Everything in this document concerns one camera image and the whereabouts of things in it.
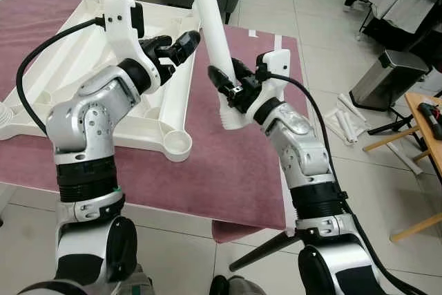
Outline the pink table cloth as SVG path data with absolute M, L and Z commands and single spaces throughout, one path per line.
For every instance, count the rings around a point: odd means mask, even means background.
M 0 102 L 14 93 L 22 59 L 53 36 L 80 0 L 0 0 Z M 275 36 L 225 26 L 231 54 L 255 67 L 256 55 L 274 47 Z M 142 204 L 220 220 L 217 242 L 238 240 L 260 229 L 284 229 L 282 180 L 278 156 L 256 124 L 227 131 L 219 120 L 217 89 L 207 75 L 205 46 L 195 56 L 185 131 L 192 137 L 189 158 L 171 162 L 163 153 L 117 147 L 117 179 L 126 203 Z M 0 182 L 57 191 L 51 144 L 45 137 L 0 140 Z

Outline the wooden side table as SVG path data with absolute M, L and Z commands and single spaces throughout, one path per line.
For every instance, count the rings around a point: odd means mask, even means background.
M 416 168 L 417 162 L 420 162 L 420 160 L 427 158 L 432 163 L 432 166 L 434 167 L 436 174 L 440 176 L 441 171 L 439 171 L 438 159 L 441 154 L 442 141 L 436 140 L 436 138 L 433 137 L 430 125 L 427 124 L 424 117 L 418 111 L 418 105 L 420 105 L 421 102 L 426 102 L 431 105 L 438 106 L 440 103 L 440 99 L 420 93 L 411 93 L 411 92 L 405 93 L 405 99 L 407 106 L 412 113 L 410 117 L 405 117 L 402 120 L 391 122 L 391 124 L 386 124 L 385 126 L 372 129 L 369 131 L 369 133 L 370 134 L 380 133 L 387 130 L 392 130 L 401 125 L 410 124 L 411 121 L 416 122 L 416 126 L 409 128 L 406 131 L 401 131 L 395 134 L 385 136 L 384 138 L 381 138 L 381 140 L 379 141 L 364 146 L 363 150 L 365 152 L 369 152 L 370 150 L 378 149 L 380 146 L 389 146 L 389 144 L 393 143 L 395 140 L 398 140 L 399 138 L 404 138 L 407 137 L 408 135 L 419 132 L 421 137 L 423 138 L 423 143 L 424 143 L 423 152 L 418 154 L 417 156 L 414 156 L 414 158 L 407 157 L 406 155 L 401 153 L 398 153 L 398 156 L 400 157 L 402 162 L 404 162 L 411 169 Z

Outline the steel pedal bin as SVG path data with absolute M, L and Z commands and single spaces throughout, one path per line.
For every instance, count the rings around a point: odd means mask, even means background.
M 429 71 L 414 54 L 385 50 L 350 90 L 351 102 L 357 108 L 388 110 Z

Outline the black device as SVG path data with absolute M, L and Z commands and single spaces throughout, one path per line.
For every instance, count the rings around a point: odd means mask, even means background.
M 430 125 L 433 137 L 435 137 L 436 140 L 442 140 L 442 121 L 438 106 L 421 102 L 420 105 L 418 105 L 418 111 L 424 117 L 427 124 Z

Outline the white plastic table top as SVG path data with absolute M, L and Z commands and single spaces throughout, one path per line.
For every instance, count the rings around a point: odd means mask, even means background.
M 194 10 L 137 2 L 143 8 L 146 38 L 168 35 L 177 39 L 184 32 L 201 29 L 199 14 Z M 59 32 L 103 14 L 102 2 L 92 6 L 82 1 Z M 142 94 L 141 102 L 114 131 L 117 146 L 162 152 L 173 162 L 187 159 L 193 143 L 190 134 L 185 131 L 186 107 L 195 58 L 195 55 L 190 55 L 177 66 L 171 79 L 157 91 Z M 116 55 L 108 47 L 104 28 L 80 30 L 36 56 L 35 62 L 24 74 L 26 99 L 35 114 L 41 120 L 47 120 L 54 105 L 75 96 L 76 90 L 99 70 L 118 63 Z M 0 140 L 20 135 L 45 137 L 22 106 L 14 85 L 0 89 L 9 92 L 3 102 L 16 113 L 13 124 L 0 130 Z

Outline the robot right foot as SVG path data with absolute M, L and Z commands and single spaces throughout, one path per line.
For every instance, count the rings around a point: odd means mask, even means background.
M 242 276 L 217 275 L 211 281 L 209 295 L 267 295 L 267 292 Z

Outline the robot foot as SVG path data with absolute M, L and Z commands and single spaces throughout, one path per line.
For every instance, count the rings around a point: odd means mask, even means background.
M 157 295 L 151 277 L 146 275 L 141 264 L 136 265 L 132 275 L 120 283 L 117 295 Z
M 267 295 L 267 292 L 242 276 L 217 275 L 211 281 L 209 295 Z

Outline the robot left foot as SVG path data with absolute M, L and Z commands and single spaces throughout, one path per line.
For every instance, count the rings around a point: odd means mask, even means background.
M 146 275 L 141 264 L 136 265 L 132 275 L 120 283 L 117 295 L 157 295 L 151 277 Z

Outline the white tape strip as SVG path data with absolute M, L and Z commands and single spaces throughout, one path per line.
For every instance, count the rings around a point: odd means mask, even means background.
M 273 49 L 279 50 L 283 48 L 283 38 L 284 36 L 279 34 L 274 34 L 273 36 Z M 284 99 L 284 92 L 278 94 L 278 97 L 281 100 Z M 281 193 L 283 195 L 283 209 L 284 209 L 284 219 L 285 226 L 283 228 L 283 232 L 287 237 L 293 237 L 296 235 L 296 209 L 294 209 L 293 204 L 291 203 L 291 194 L 289 191 L 289 187 L 287 184 L 287 179 L 285 178 L 285 170 L 283 168 L 283 163 L 279 162 L 279 176 L 281 181 Z

